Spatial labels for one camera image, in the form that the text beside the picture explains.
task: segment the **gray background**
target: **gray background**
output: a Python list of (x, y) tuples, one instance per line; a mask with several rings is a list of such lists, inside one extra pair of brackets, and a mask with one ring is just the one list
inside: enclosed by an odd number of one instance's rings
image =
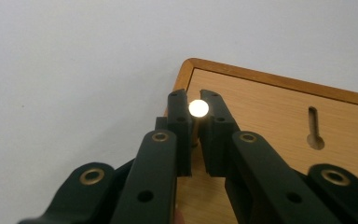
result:
[(0, 1), (0, 223), (132, 159), (191, 57), (358, 91), (358, 1)]

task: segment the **wooden tray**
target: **wooden tray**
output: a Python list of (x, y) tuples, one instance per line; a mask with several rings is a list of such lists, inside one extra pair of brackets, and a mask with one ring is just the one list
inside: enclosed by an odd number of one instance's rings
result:
[[(263, 135), (303, 174), (313, 164), (331, 163), (358, 176), (356, 92), (201, 59), (183, 63), (174, 89), (186, 89), (189, 102), (200, 98), (201, 89), (220, 93), (243, 131)], [(324, 140), (322, 149), (307, 141), (315, 122)], [(205, 173), (199, 148), (193, 155), (192, 170), (193, 177), (178, 178), (176, 201), (186, 224), (237, 223), (224, 178)]]

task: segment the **keyhole slot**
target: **keyhole slot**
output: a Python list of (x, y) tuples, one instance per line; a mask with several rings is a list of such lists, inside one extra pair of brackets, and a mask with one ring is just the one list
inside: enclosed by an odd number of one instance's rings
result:
[(324, 140), (319, 135), (318, 110), (313, 106), (308, 108), (308, 119), (310, 134), (307, 136), (307, 142), (313, 149), (321, 150), (324, 148)]

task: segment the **metal grommet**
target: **metal grommet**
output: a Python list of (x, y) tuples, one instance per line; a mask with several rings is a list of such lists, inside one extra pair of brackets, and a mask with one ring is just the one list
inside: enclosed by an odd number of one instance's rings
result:
[(166, 133), (155, 133), (152, 135), (152, 138), (155, 142), (165, 142), (168, 140), (168, 135)]
[(240, 140), (247, 142), (247, 143), (253, 143), (257, 140), (257, 138), (250, 133), (243, 133), (240, 135)]
[(328, 182), (339, 186), (348, 186), (351, 183), (345, 175), (335, 170), (322, 170), (322, 177)]
[(79, 180), (83, 185), (93, 185), (100, 182), (104, 177), (104, 171), (100, 168), (91, 168), (81, 174)]

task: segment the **wooden board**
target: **wooden board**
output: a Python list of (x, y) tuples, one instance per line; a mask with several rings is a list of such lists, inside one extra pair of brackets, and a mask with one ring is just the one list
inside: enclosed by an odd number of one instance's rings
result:
[[(199, 99), (202, 89), (220, 93), (243, 131), (263, 135), (303, 174), (313, 164), (331, 163), (358, 176), (356, 92), (200, 59), (183, 63), (174, 89), (186, 89), (189, 102)], [(318, 114), (322, 149), (307, 141), (310, 108)], [(200, 148), (195, 149), (192, 169), (193, 177), (178, 178), (176, 201), (186, 223), (237, 223), (224, 178), (205, 173)]]

